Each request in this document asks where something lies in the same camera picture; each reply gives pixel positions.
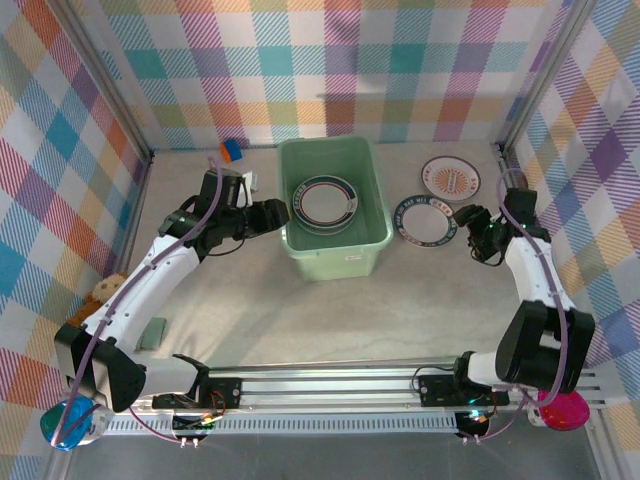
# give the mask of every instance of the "white table surface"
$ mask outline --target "white table surface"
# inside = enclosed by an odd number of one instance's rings
[[[486,142],[406,143],[377,147],[392,210],[427,193],[424,163],[456,155],[476,166],[482,186],[469,202],[497,211],[496,157]],[[244,151],[232,167],[258,174],[257,200],[277,196],[275,149]],[[164,218],[200,190],[207,152],[155,159],[131,267],[147,252]],[[509,268],[469,257],[467,231],[423,249],[396,234],[370,277],[304,282],[279,233],[207,259],[171,294],[155,356],[190,355],[211,366],[330,360],[388,360],[459,355],[496,348],[518,305]]]

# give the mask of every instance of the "plastic bin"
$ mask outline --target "plastic bin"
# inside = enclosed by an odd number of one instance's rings
[[[289,205],[298,185],[316,175],[342,177],[358,194],[357,213],[344,232],[314,235],[295,218],[282,229],[284,247],[303,278],[369,275],[378,253],[393,238],[389,202],[371,142],[358,135],[289,140],[278,146],[278,156],[280,196]]]

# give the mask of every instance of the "checkered fabric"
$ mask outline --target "checkered fabric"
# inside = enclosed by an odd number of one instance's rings
[[[639,0],[598,3],[516,149],[564,288],[598,321],[588,361],[615,362],[631,402],[612,408],[630,459],[640,459],[638,25]]]
[[[53,336],[109,274],[142,163],[44,0],[0,0],[0,479],[31,479]]]
[[[560,31],[562,30],[562,27],[564,26],[565,21],[567,20],[567,16],[571,11],[571,7],[574,4],[574,2],[575,0],[562,1],[562,5],[558,10],[558,13],[556,14],[555,19],[553,20],[551,27],[547,31],[547,35],[545,36],[544,41],[540,46],[540,50],[538,50],[535,60],[529,67],[529,71],[527,72],[527,75],[525,76],[524,81],[520,86],[520,91],[518,92],[518,95],[516,96],[515,101],[511,105],[511,109],[509,110],[507,119],[502,127],[502,130],[498,137],[498,141],[502,142],[506,140],[506,137],[509,134],[509,131],[511,130],[511,127],[513,125],[513,120],[517,118],[518,115],[520,114],[520,110],[524,105],[525,101],[527,100],[529,93],[531,92],[531,87],[533,86],[533,83],[538,78],[538,74],[540,73],[540,68],[547,61],[547,57],[549,56],[549,53],[551,51],[551,46],[555,42]]]
[[[561,4],[100,0],[89,15],[84,2],[76,9],[150,143],[172,149],[354,132],[493,140]]]

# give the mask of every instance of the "stuffed toy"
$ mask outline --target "stuffed toy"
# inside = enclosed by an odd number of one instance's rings
[[[96,313],[102,305],[107,303],[116,290],[127,279],[126,273],[114,273],[98,283],[93,291],[84,297],[84,305],[67,320],[74,327],[82,325],[87,318]]]

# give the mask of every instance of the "plate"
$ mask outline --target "plate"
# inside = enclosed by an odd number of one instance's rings
[[[293,211],[314,229],[334,229],[353,219],[358,208],[356,191],[346,180],[321,175],[305,180],[293,194]]]
[[[315,235],[335,235],[336,233],[344,232],[352,223],[353,222],[347,222],[344,225],[339,225],[334,228],[317,228],[312,227],[308,223],[303,222],[298,218],[298,225],[300,225],[300,228]]]
[[[473,165],[458,157],[435,157],[422,167],[425,187],[442,200],[464,202],[480,190],[480,175]]]
[[[400,203],[393,215],[396,230],[418,247],[439,247],[451,241],[458,226],[453,209],[431,195],[414,195]]]

